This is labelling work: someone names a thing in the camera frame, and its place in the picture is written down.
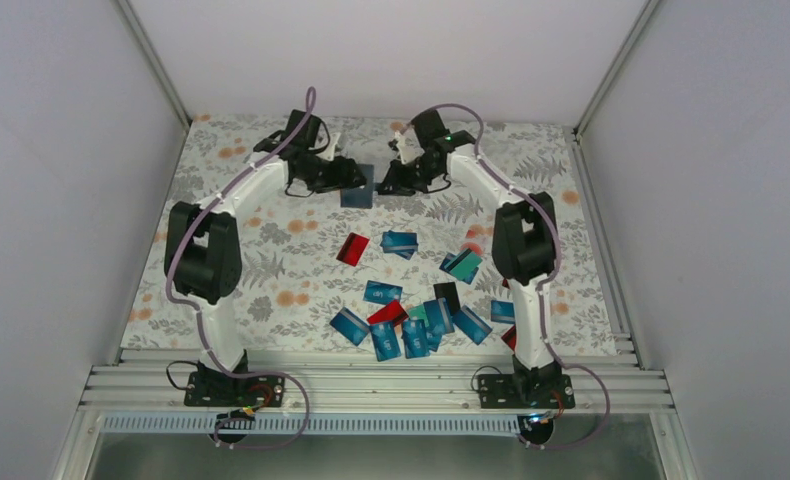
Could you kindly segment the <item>blue denim card holder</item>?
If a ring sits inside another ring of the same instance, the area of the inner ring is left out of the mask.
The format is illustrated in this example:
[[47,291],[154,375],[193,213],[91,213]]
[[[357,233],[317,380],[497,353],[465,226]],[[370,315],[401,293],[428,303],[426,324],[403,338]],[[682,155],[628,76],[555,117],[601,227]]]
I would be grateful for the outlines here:
[[365,178],[362,186],[340,191],[340,206],[342,208],[371,209],[374,196],[374,166],[360,164],[359,169]]

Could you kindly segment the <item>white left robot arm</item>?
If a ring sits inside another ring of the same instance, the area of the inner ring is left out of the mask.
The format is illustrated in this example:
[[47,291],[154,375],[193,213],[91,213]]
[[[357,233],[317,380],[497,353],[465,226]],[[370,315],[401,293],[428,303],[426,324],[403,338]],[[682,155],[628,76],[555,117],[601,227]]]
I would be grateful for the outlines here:
[[338,154],[340,136],[317,116],[291,112],[286,126],[255,144],[229,183],[196,203],[170,210],[164,259],[165,293],[192,309],[202,353],[199,366],[215,372],[210,392],[226,405],[241,402],[249,377],[238,341],[232,295],[242,276],[239,214],[300,182],[309,194],[364,187],[355,160]]

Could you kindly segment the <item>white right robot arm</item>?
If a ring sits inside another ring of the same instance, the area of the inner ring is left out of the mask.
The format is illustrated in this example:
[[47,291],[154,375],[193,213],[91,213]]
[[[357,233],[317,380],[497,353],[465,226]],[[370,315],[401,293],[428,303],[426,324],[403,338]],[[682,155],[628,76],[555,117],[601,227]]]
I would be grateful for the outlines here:
[[438,179],[456,180],[495,208],[492,260],[507,281],[515,308],[512,391],[526,407],[536,407],[551,393],[551,379],[563,369],[550,334],[549,290],[561,266],[561,242],[547,194],[531,194],[495,166],[480,145],[483,135],[449,130],[432,106],[407,124],[421,149],[407,154],[405,132],[391,141],[398,156],[378,184],[380,195],[429,193]]

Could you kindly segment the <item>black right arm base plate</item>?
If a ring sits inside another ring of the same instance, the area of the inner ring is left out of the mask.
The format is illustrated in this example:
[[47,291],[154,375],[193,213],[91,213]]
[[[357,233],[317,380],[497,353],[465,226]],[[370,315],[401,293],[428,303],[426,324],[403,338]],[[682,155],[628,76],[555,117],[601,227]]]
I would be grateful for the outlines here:
[[576,399],[571,378],[561,374],[533,387],[519,387],[512,374],[479,374],[476,389],[483,409],[573,409]]

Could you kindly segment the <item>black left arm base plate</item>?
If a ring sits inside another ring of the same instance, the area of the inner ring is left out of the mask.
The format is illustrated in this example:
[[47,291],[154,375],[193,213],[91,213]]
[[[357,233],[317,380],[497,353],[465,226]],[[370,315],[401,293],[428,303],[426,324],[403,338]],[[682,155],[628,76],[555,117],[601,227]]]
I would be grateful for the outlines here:
[[206,369],[189,376],[183,403],[187,407],[277,408],[282,405],[284,390],[283,377],[236,379]]

